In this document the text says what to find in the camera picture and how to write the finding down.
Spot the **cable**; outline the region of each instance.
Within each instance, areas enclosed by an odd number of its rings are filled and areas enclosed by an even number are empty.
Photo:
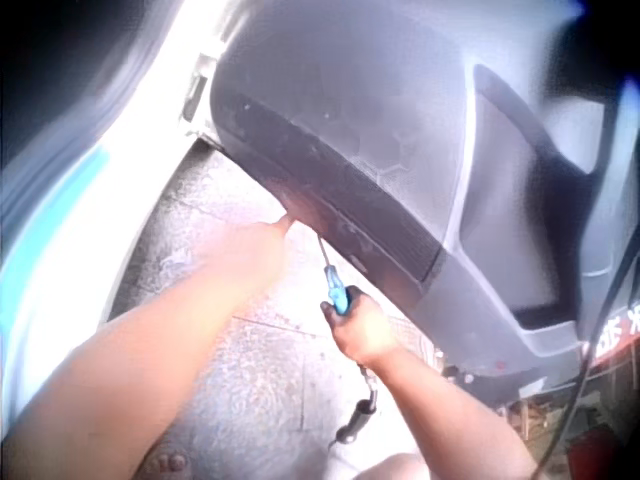
[[[573,416],[576,413],[576,408],[578,406],[578,400],[582,396],[582,392],[584,391],[584,387],[587,383],[587,377],[589,373],[589,369],[591,368],[591,362],[595,356],[596,345],[600,340],[600,335],[602,334],[602,329],[604,327],[604,323],[607,321],[609,316],[609,312],[611,311],[611,307],[613,306],[613,302],[618,295],[618,291],[622,286],[624,279],[626,278],[631,266],[633,265],[633,261],[638,255],[640,251],[640,224],[636,225],[631,238],[629,239],[629,243],[627,244],[627,248],[622,255],[622,260],[620,261],[620,265],[618,266],[618,270],[611,281],[611,285],[609,286],[609,290],[607,291],[607,295],[602,303],[602,308],[600,309],[600,313],[596,320],[596,324],[593,329],[593,333],[591,334],[591,338],[589,340],[589,348],[587,353],[582,360],[582,365],[580,367],[580,373],[576,379],[576,388],[573,390],[573,393],[567,403],[567,408],[565,409],[562,419],[559,422],[558,428],[555,432],[555,435],[551,439],[551,443],[547,448],[547,451],[544,453],[542,458],[540,459],[540,463],[538,463],[538,467],[535,472],[533,472],[532,479],[537,480],[540,475],[544,472],[544,468],[547,463],[551,459],[553,452],[557,448],[558,444],[564,437],[565,433],[569,429],[569,425],[573,420]]]

